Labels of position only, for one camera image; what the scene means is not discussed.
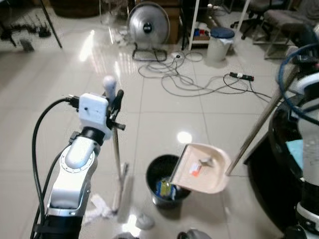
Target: cardboard box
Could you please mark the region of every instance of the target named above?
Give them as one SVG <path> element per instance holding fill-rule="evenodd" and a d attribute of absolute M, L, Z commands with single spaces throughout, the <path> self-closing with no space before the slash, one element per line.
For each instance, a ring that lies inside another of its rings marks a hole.
<path fill-rule="evenodd" d="M 167 40 L 167 44 L 176 44 L 178 43 L 178 28 L 179 28 L 179 14 L 180 9 L 176 7 L 165 7 L 169 23 L 170 23 L 170 33 Z"/>

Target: metal pole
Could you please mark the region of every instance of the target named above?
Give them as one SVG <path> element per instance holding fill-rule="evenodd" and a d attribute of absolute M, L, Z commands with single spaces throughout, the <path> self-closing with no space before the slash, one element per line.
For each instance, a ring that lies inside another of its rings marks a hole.
<path fill-rule="evenodd" d="M 241 17 L 240 17 L 240 20 L 239 20 L 239 23 L 238 23 L 238 26 L 237 26 L 237 30 L 236 30 L 236 33 L 235 33 L 235 41 L 236 41 L 237 35 L 238 35 L 239 31 L 240 31 L 240 27 L 243 24 L 243 20 L 245 18 L 249 3 L 250 3 L 250 0 L 246 0 L 244 9 L 243 9 L 243 12 L 241 13 Z"/>
<path fill-rule="evenodd" d="M 196 24 L 196 20 L 197 20 L 197 14 L 198 14 L 198 7 L 199 7 L 199 1 L 200 0 L 196 0 L 196 4 L 195 4 L 195 10 L 194 10 L 194 17 L 193 17 L 193 24 L 191 26 L 191 32 L 190 32 L 190 39 L 189 39 L 189 43 L 188 43 L 188 50 L 191 50 L 191 46 L 193 44 L 193 38 L 194 38 L 194 32 L 195 32 L 195 24 Z"/>
<path fill-rule="evenodd" d="M 286 88 L 288 88 L 291 85 L 291 83 L 294 81 L 296 73 L 297 73 L 297 67 L 294 66 L 292 71 L 289 73 L 288 78 L 285 81 Z M 279 86 L 278 86 L 278 88 L 275 91 L 274 95 L 272 96 L 270 102 L 267 104 L 266 108 L 264 109 L 264 111 L 260 115 L 257 123 L 255 124 L 255 126 L 253 127 L 253 129 L 251 130 L 249 135 L 247 136 L 245 142 L 243 143 L 243 146 L 240 148 L 240 151 L 239 151 L 238 155 L 236 156 L 235 160 L 232 161 L 232 163 L 228 167 L 228 169 L 226 171 L 227 176 L 229 176 L 231 174 L 231 172 L 234 170 L 234 168 L 236 167 L 240 158 L 246 152 L 247 148 L 249 147 L 249 145 L 251 144 L 253 139 L 256 137 L 257 133 L 259 132 L 261 127 L 264 125 L 265 121 L 268 119 L 271 112 L 274 110 L 274 108 L 280 102 L 281 98 L 282 98 L 282 95 L 281 95 L 281 91 L 280 91 Z"/>
<path fill-rule="evenodd" d="M 118 172 L 118 176 L 121 180 L 122 173 L 121 173 L 121 162 L 120 162 L 120 150 L 119 150 L 119 137 L 118 137 L 118 129 L 113 128 L 113 145 L 114 145 L 114 156 L 116 162 L 116 168 Z"/>
<path fill-rule="evenodd" d="M 44 12 L 44 15 L 45 15 L 47 21 L 49 22 L 49 25 L 50 25 L 50 27 L 51 27 L 51 30 L 52 30 L 52 32 L 53 32 L 53 34 L 54 34 L 54 36 L 55 36 L 55 39 L 56 39 L 56 41 L 58 42 L 60 48 L 62 49 L 61 42 L 60 42 L 60 40 L 59 40 L 58 35 L 57 35 L 56 32 L 55 32 L 54 26 L 53 26 L 53 24 L 52 24 L 52 22 L 51 22 L 51 19 L 50 19 L 50 16 L 49 16 L 48 12 L 46 11 L 46 8 L 45 8 L 45 6 L 44 6 L 44 4 L 43 4 L 43 1 L 40 0 L 40 3 L 41 3 L 42 10 L 43 10 L 43 12 Z"/>
<path fill-rule="evenodd" d="M 113 128 L 113 145 L 114 145 L 114 155 L 115 155 L 115 162 L 116 168 L 118 172 L 118 183 L 117 188 L 115 191 L 112 210 L 113 213 L 116 214 L 120 208 L 121 200 L 122 200 L 122 191 L 123 191 L 123 183 L 124 183 L 124 176 L 121 173 L 121 162 L 120 162 L 120 150 L 119 150 L 119 138 L 118 138 L 118 130 L 117 128 Z"/>

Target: metal rod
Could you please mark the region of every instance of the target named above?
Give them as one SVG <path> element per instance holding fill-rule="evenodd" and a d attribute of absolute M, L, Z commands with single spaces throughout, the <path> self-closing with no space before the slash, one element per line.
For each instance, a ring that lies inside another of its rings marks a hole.
<path fill-rule="evenodd" d="M 277 32 L 276 36 L 274 37 L 274 39 L 272 40 L 271 44 L 268 46 L 268 48 L 267 48 L 267 50 L 266 50 L 266 52 L 265 52 L 264 59 L 269 59 L 269 58 L 271 58 L 271 50 L 272 50 L 272 48 L 273 48 L 275 42 L 277 41 L 277 38 L 279 37 L 280 33 L 281 33 L 281 30 L 278 29 L 278 32 Z"/>
<path fill-rule="evenodd" d="M 244 20 L 244 18 L 245 18 L 245 15 L 246 15 L 246 12 L 247 12 L 249 3 L 250 3 L 250 0 L 246 0 L 244 9 L 243 9 L 243 12 L 241 13 L 241 17 L 240 17 L 240 20 L 239 20 L 239 23 L 238 23 L 238 26 L 237 26 L 237 30 L 236 30 L 236 33 L 235 33 L 235 41 L 236 41 L 236 39 L 237 39 L 237 35 L 239 34 L 240 27 L 241 27 L 241 25 L 243 24 L 243 20 Z"/>
<path fill-rule="evenodd" d="M 121 180 L 122 173 L 121 173 L 119 137 L 118 137 L 118 129 L 117 128 L 113 128 L 113 145 L 114 145 L 114 155 L 115 155 L 116 168 L 117 168 L 119 179 Z"/>
<path fill-rule="evenodd" d="M 190 38 L 188 41 L 188 50 L 191 50 L 191 46 L 193 44 L 194 32 L 195 32 L 195 24 L 197 21 L 197 14 L 198 14 L 198 7 L 199 7 L 199 0 L 196 0 L 195 10 L 194 10 L 194 17 L 193 17 L 193 24 L 191 26 Z"/>
<path fill-rule="evenodd" d="M 51 30 L 52 30 L 54 36 L 55 36 L 55 39 L 56 39 L 56 41 L 58 42 L 59 47 L 62 49 L 62 44 L 61 44 L 61 42 L 60 42 L 60 40 L 59 40 L 58 35 L 57 35 L 56 32 L 55 32 L 55 29 L 54 29 L 54 26 L 53 26 L 53 24 L 52 24 L 52 22 L 51 22 L 50 16 L 49 16 L 48 12 L 46 11 L 46 8 L 45 8 L 45 6 L 44 6 L 42 0 L 40 0 L 40 4 L 41 4 L 42 10 L 43 10 L 43 12 L 44 12 L 44 15 L 45 15 L 47 21 L 49 22 L 49 25 L 50 25 L 50 27 L 51 27 Z"/>
<path fill-rule="evenodd" d="M 291 70 L 291 72 L 289 73 L 288 78 L 285 81 L 285 87 L 286 88 L 288 88 L 291 85 L 291 83 L 294 81 L 296 73 L 297 73 L 297 67 L 294 66 L 293 69 Z M 274 93 L 274 95 L 272 96 L 270 102 L 267 104 L 266 108 L 264 109 L 264 111 L 260 115 L 258 121 L 256 122 L 256 124 L 252 128 L 251 132 L 247 136 L 247 138 L 246 138 L 245 142 L 243 143 L 243 145 L 241 146 L 240 151 L 237 154 L 235 160 L 232 161 L 232 163 L 228 167 L 228 169 L 226 171 L 226 175 L 227 176 L 229 176 L 231 174 L 231 172 L 234 170 L 234 168 L 236 167 L 237 163 L 239 162 L 241 157 L 244 155 L 244 153 L 246 152 L 247 148 L 249 147 L 249 145 L 251 144 L 253 139 L 256 137 L 256 135 L 258 134 L 258 132 L 261 129 L 261 127 L 264 125 L 265 121 L 268 119 L 268 117 L 271 114 L 271 112 L 274 110 L 276 105 L 280 102 L 281 98 L 282 98 L 282 94 L 281 94 L 281 91 L 280 91 L 279 86 L 278 86 L 276 91 L 275 91 L 275 93 Z"/>
<path fill-rule="evenodd" d="M 255 30 L 255 32 L 253 33 L 253 44 L 258 43 L 258 35 L 261 32 L 263 25 L 265 23 L 265 20 L 263 20 L 263 22 L 261 23 L 261 25 L 259 27 L 257 27 L 257 29 Z"/>

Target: cable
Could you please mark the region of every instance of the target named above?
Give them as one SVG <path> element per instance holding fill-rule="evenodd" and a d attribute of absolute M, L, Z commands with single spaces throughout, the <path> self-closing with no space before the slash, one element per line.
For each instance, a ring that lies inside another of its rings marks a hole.
<path fill-rule="evenodd" d="M 203 59 L 203 55 L 199 52 L 189 52 L 187 54 L 184 54 L 183 52 L 177 52 L 178 55 L 176 55 L 173 60 L 168 61 L 166 63 L 164 62 L 160 62 L 159 58 L 157 56 L 156 50 L 154 50 L 154 55 L 156 58 L 156 62 L 149 62 L 145 65 L 142 65 L 138 68 L 138 73 L 145 77 L 145 78 L 149 78 L 149 79 L 160 79 L 161 80 L 161 85 L 163 87 L 163 89 L 168 92 L 171 95 L 174 96 L 178 96 L 178 97 L 198 97 L 198 96 L 203 96 L 203 95 L 208 95 L 211 93 L 220 93 L 220 94 L 226 94 L 226 95 L 236 95 L 236 94 L 243 94 L 245 92 L 251 92 L 254 93 L 257 97 L 261 98 L 262 100 L 268 102 L 267 100 L 263 99 L 261 96 L 267 97 L 269 99 L 271 99 L 270 96 L 267 96 L 263 93 L 260 92 L 256 92 L 252 89 L 249 90 L 249 87 L 247 84 L 245 84 L 241 79 L 237 79 L 237 78 L 233 78 L 236 79 L 236 81 L 232 82 L 231 84 L 226 83 L 225 81 L 225 77 L 229 76 L 229 74 L 226 74 L 224 76 L 216 76 L 216 77 L 212 77 L 209 79 L 209 81 L 207 82 L 207 84 L 205 86 L 199 86 L 198 84 L 195 83 L 195 80 L 193 80 L 192 78 L 182 75 L 179 73 L 178 68 L 180 68 L 185 60 L 188 60 L 190 62 L 199 62 Z M 197 54 L 199 56 L 199 59 L 194 60 L 194 54 Z M 157 73 L 159 74 L 158 76 L 154 76 L 154 75 L 147 75 L 144 72 L 142 72 L 143 70 L 146 70 L 148 72 L 151 73 Z M 213 82 L 214 78 L 223 78 L 224 84 L 225 86 L 222 87 L 218 87 L 216 89 L 211 89 L 209 88 L 209 85 Z M 182 95 L 182 94 L 177 94 L 172 92 L 170 89 L 168 89 L 165 84 L 164 81 L 165 80 L 170 80 L 173 82 L 174 86 L 177 89 L 186 91 L 186 92 L 199 92 L 199 91 L 205 91 L 204 93 L 198 93 L 198 94 L 187 94 L 187 95 Z M 238 87 L 232 87 L 232 85 L 235 84 L 240 84 L 242 85 L 244 88 L 238 88 Z M 230 87 L 234 90 L 237 90 L 236 92 L 225 92 L 225 91 L 221 91 L 221 89 L 224 89 L 226 87 Z"/>
<path fill-rule="evenodd" d="M 293 52 L 292 54 L 290 54 L 280 65 L 279 68 L 279 73 L 278 73 L 278 84 L 279 84 L 279 89 L 281 91 L 281 94 L 285 100 L 285 102 L 287 103 L 287 105 L 289 106 L 289 108 L 295 112 L 299 117 L 314 123 L 316 125 L 319 125 L 319 120 L 314 119 L 312 117 L 307 116 L 303 111 L 299 110 L 296 106 L 294 106 L 294 104 L 290 101 L 290 99 L 287 97 L 286 93 L 285 93 L 285 85 L 284 85 L 284 70 L 285 70 L 285 66 L 289 63 L 289 61 L 299 55 L 301 52 L 303 52 L 304 50 L 313 48 L 313 47 L 318 47 L 319 44 L 310 44 L 304 47 L 299 48 L 297 51 Z"/>
<path fill-rule="evenodd" d="M 46 176 L 46 179 L 45 179 L 45 183 L 44 183 L 44 186 L 43 186 L 43 191 L 42 191 L 42 194 L 43 194 L 43 197 L 45 197 L 45 194 L 46 194 L 46 190 L 48 188 L 48 185 L 49 185 L 49 182 L 50 182 L 50 179 L 51 179 L 51 175 L 52 175 L 52 172 L 53 172 L 53 169 L 57 163 L 57 161 L 59 160 L 62 152 L 68 147 L 70 146 L 71 144 L 69 143 L 67 146 L 64 147 L 64 149 L 62 149 L 61 152 L 58 153 L 58 155 L 55 157 L 55 159 L 53 160 L 53 162 L 51 163 L 51 166 L 50 166 L 50 169 L 49 169 L 49 172 Z M 36 211 L 36 214 L 35 214 L 35 218 L 34 218 L 34 221 L 33 221 L 33 227 L 37 224 L 37 221 L 39 219 L 39 215 L 40 215 L 40 205 L 38 206 L 38 209 Z M 37 233 L 36 236 L 34 237 L 34 234 L 35 232 L 32 231 L 31 232 L 31 236 L 30 236 L 30 239 L 39 239 L 41 234 L 40 233 Z"/>
<path fill-rule="evenodd" d="M 43 198 L 43 193 L 41 190 L 41 185 L 40 185 L 40 180 L 39 180 L 39 174 L 38 174 L 38 169 L 37 169 L 37 163 L 36 163 L 36 137 L 37 133 L 39 131 L 40 124 L 45 117 L 45 115 L 56 105 L 58 105 L 61 102 L 68 102 L 69 98 L 62 98 L 59 99 L 52 104 L 50 104 L 40 115 L 39 119 L 36 122 L 36 125 L 34 127 L 33 131 L 33 136 L 32 136 L 32 166 L 33 166 L 33 176 L 34 176 L 34 181 L 35 181 L 35 186 L 36 186 L 36 191 L 39 199 L 39 209 L 40 209 L 40 224 L 44 224 L 44 198 Z"/>

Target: dustpan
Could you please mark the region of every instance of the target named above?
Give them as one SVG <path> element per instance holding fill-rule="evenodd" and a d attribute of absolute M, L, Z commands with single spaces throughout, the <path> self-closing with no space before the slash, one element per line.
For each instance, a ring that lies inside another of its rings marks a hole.
<path fill-rule="evenodd" d="M 190 191 L 214 194 L 225 189 L 225 172 L 231 160 L 220 148 L 207 144 L 190 143 L 184 148 L 170 178 L 171 184 Z"/>

